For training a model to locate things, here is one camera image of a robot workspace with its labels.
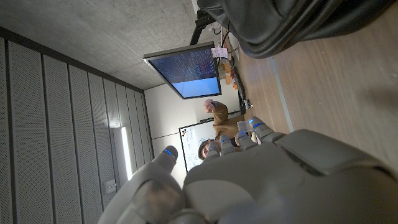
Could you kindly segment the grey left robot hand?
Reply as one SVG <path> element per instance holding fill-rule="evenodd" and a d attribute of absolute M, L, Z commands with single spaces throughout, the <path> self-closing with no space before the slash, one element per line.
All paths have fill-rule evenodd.
<path fill-rule="evenodd" d="M 326 135 L 278 133 L 259 118 L 258 137 L 211 143 L 183 184 L 167 146 L 126 182 L 100 223 L 396 223 L 397 172 Z"/>

